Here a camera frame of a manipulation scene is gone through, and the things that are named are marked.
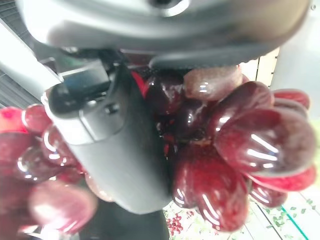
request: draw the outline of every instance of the fruit display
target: fruit display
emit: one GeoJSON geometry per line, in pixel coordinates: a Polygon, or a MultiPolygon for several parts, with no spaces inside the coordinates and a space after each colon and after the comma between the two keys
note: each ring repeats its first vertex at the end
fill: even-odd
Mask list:
{"type": "MultiPolygon", "coordinates": [[[[306,93],[270,91],[236,66],[133,76],[164,141],[173,202],[200,213],[215,230],[241,228],[249,198],[275,208],[288,192],[315,181],[316,137],[306,93]]],[[[0,223],[8,226],[0,228],[1,240],[18,239],[19,227],[29,223],[76,233],[95,214],[96,197],[113,201],[43,105],[0,109],[0,223]],[[76,186],[80,180],[91,191],[76,186]]],[[[172,235],[183,230],[180,219],[167,220],[172,235]]]]}

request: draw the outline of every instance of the red grape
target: red grape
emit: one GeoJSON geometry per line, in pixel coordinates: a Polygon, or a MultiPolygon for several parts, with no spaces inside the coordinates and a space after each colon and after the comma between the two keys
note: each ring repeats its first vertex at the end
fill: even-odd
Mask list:
{"type": "Polygon", "coordinates": [[[211,119],[207,125],[207,135],[214,138],[232,117],[237,117],[248,110],[271,107],[273,100],[272,93],[261,82],[250,81],[239,86],[212,110],[211,119]]]}
{"type": "Polygon", "coordinates": [[[49,126],[43,132],[41,148],[44,156],[55,165],[62,167],[77,165],[76,157],[54,125],[49,126]]]}
{"type": "Polygon", "coordinates": [[[13,106],[0,109],[0,133],[27,133],[27,129],[22,122],[22,112],[21,109],[13,106]]]}
{"type": "Polygon", "coordinates": [[[51,164],[40,147],[29,147],[17,160],[14,176],[29,182],[43,182],[55,176],[61,168],[51,164]]]}
{"type": "Polygon", "coordinates": [[[97,204],[87,190],[60,181],[38,184],[29,198],[29,210],[37,222],[70,234],[92,218],[97,204]]]}
{"type": "Polygon", "coordinates": [[[215,146],[235,169],[260,177],[286,177],[313,162],[316,137],[304,117],[285,109],[255,109],[229,120],[215,146]]]}
{"type": "Polygon", "coordinates": [[[28,106],[22,113],[22,122],[31,133],[39,136],[52,124],[42,104],[28,106]]]}
{"type": "Polygon", "coordinates": [[[241,70],[236,66],[193,69],[184,76],[187,98],[220,101],[242,84],[241,70]]]}
{"type": "Polygon", "coordinates": [[[313,165],[307,170],[286,177],[259,177],[249,176],[254,182],[278,192],[299,192],[311,186],[317,177],[316,167],[313,165]]]}
{"type": "Polygon", "coordinates": [[[302,104],[306,109],[310,107],[310,98],[304,91],[298,89],[278,89],[273,91],[275,98],[289,99],[302,104]]]}
{"type": "Polygon", "coordinates": [[[243,226],[248,214],[248,190],[243,176],[216,154],[199,148],[192,166],[197,207],[212,227],[223,232],[243,226]]]}
{"type": "Polygon", "coordinates": [[[100,199],[106,201],[106,202],[114,202],[114,200],[112,199],[112,197],[105,192],[104,190],[102,190],[97,184],[96,182],[93,180],[93,178],[86,174],[85,175],[85,181],[86,184],[88,185],[88,187],[90,188],[90,190],[100,199]]]}
{"type": "Polygon", "coordinates": [[[252,191],[250,193],[257,202],[263,204],[268,208],[276,208],[285,203],[288,198],[288,193],[279,192],[264,186],[260,186],[257,183],[252,184],[252,191]]]}
{"type": "Polygon", "coordinates": [[[174,162],[172,199],[179,207],[186,209],[196,206],[192,179],[193,151],[192,147],[184,147],[174,162]]]}
{"type": "Polygon", "coordinates": [[[284,109],[295,111],[296,113],[301,114],[305,118],[308,117],[307,109],[297,101],[276,97],[274,99],[274,106],[276,108],[284,108],[284,109]]]}
{"type": "Polygon", "coordinates": [[[145,100],[158,115],[175,113],[184,101],[184,79],[172,70],[159,71],[146,83],[145,100]]]}
{"type": "Polygon", "coordinates": [[[34,143],[34,138],[27,133],[0,133],[0,175],[10,176],[18,158],[34,143]]]}
{"type": "Polygon", "coordinates": [[[243,176],[224,163],[212,146],[188,145],[178,155],[172,196],[178,206],[198,207],[204,219],[221,231],[240,228],[248,214],[243,176]]]}
{"type": "Polygon", "coordinates": [[[0,215],[25,208],[33,186],[11,177],[1,177],[0,215]]]}
{"type": "Polygon", "coordinates": [[[212,103],[199,100],[186,100],[180,110],[176,113],[171,128],[177,139],[196,138],[202,139],[204,131],[202,127],[208,120],[208,113],[212,103]]]}

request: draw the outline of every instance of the metal bar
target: metal bar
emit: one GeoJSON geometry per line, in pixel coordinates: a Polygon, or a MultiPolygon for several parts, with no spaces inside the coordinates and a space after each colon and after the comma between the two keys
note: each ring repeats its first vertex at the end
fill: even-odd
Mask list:
{"type": "Polygon", "coordinates": [[[4,5],[7,5],[7,4],[14,4],[15,1],[7,1],[7,2],[4,2],[4,3],[0,3],[0,6],[4,6],[4,5]]]}

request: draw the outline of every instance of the bunch of red grapes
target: bunch of red grapes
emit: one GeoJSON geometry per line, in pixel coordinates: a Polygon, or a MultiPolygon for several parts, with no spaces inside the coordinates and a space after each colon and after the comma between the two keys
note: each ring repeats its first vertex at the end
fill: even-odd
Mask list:
{"type": "Polygon", "coordinates": [[[165,142],[173,201],[215,230],[245,223],[249,195],[278,207],[315,181],[316,137],[303,91],[271,91],[236,66],[158,71],[137,82],[165,142]]]}
{"type": "Polygon", "coordinates": [[[42,104],[0,109],[0,239],[24,239],[19,229],[48,225],[75,233],[97,200],[74,184],[84,170],[42,104]]]}
{"type": "Polygon", "coordinates": [[[181,231],[184,229],[181,226],[180,220],[181,216],[179,216],[178,213],[175,214],[175,217],[166,220],[166,224],[168,226],[171,236],[173,236],[175,232],[180,234],[181,231]]]}
{"type": "MultiPolygon", "coordinates": [[[[134,77],[165,142],[172,198],[194,209],[218,231],[239,229],[248,195],[267,207],[284,203],[316,178],[315,134],[302,91],[271,92],[234,67],[158,71],[134,77]]],[[[83,177],[98,197],[112,201],[85,174],[41,104],[0,109],[0,239],[20,239],[21,226],[78,232],[97,200],[75,184],[83,177]]],[[[182,230],[180,216],[171,234],[182,230]]]]}

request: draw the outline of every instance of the gray plastic device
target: gray plastic device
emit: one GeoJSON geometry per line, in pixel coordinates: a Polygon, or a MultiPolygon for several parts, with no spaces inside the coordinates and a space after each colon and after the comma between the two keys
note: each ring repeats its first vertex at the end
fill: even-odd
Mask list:
{"type": "Polygon", "coordinates": [[[57,48],[117,49],[132,64],[236,65],[287,41],[310,0],[16,0],[30,33],[57,48]]]}

